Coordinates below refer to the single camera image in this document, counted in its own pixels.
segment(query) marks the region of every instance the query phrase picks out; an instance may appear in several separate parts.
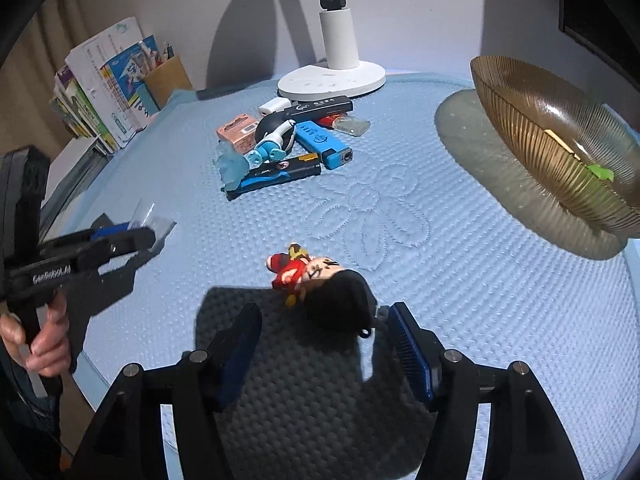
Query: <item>white lamp base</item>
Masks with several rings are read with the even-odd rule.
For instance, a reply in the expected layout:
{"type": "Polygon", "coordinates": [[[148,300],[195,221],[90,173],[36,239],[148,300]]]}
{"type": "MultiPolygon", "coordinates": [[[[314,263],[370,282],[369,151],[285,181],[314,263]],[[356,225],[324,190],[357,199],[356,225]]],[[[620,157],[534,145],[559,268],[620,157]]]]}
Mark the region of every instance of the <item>white lamp base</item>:
{"type": "Polygon", "coordinates": [[[278,81],[278,90],[292,101],[318,101],[338,95],[364,95],[385,81],[385,69],[368,61],[348,70],[331,70],[326,63],[318,63],[288,73],[278,81]]]}

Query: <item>blue lighter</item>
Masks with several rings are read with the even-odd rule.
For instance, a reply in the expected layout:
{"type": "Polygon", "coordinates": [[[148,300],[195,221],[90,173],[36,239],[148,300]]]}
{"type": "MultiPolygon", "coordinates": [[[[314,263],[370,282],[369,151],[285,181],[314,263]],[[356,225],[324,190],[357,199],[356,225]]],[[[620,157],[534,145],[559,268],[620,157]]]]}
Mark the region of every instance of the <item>blue lighter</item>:
{"type": "Polygon", "coordinates": [[[296,140],[309,153],[317,153],[328,170],[334,170],[353,158],[349,146],[313,121],[296,124],[296,140]]]}

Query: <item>human hand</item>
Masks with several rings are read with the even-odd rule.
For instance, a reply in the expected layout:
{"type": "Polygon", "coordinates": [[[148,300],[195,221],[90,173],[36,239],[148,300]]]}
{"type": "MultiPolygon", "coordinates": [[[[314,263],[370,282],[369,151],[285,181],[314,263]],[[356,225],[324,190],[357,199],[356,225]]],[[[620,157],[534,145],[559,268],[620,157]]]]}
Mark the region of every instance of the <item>human hand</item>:
{"type": "Polygon", "coordinates": [[[32,370],[43,377],[56,377],[68,370],[71,364],[71,350],[66,333],[69,318],[66,315],[66,297],[59,290],[47,309],[47,321],[31,343],[31,355],[21,357],[18,347],[24,344],[24,328],[15,317],[0,316],[0,336],[12,359],[23,368],[32,370]]]}

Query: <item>brown curtain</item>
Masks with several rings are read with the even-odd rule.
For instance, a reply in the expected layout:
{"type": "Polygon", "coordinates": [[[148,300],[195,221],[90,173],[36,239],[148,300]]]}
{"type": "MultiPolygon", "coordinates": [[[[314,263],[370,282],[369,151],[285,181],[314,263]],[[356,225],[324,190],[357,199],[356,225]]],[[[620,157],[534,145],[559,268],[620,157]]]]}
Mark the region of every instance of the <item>brown curtain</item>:
{"type": "Polygon", "coordinates": [[[77,0],[46,0],[0,69],[0,153],[34,144],[55,157],[72,138],[50,108],[53,78],[88,38],[77,0]]]}

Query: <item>bowl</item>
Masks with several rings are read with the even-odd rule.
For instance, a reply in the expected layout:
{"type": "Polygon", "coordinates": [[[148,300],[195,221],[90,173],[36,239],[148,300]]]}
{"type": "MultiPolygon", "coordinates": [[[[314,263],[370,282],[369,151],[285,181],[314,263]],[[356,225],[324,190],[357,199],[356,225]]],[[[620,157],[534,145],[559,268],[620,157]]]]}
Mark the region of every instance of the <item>bowl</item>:
{"type": "Polygon", "coordinates": [[[562,206],[609,233],[640,235],[640,146],[613,114],[561,77],[517,59],[476,57],[471,73],[502,140],[562,206]],[[613,180],[596,176],[598,168],[613,180]]]}

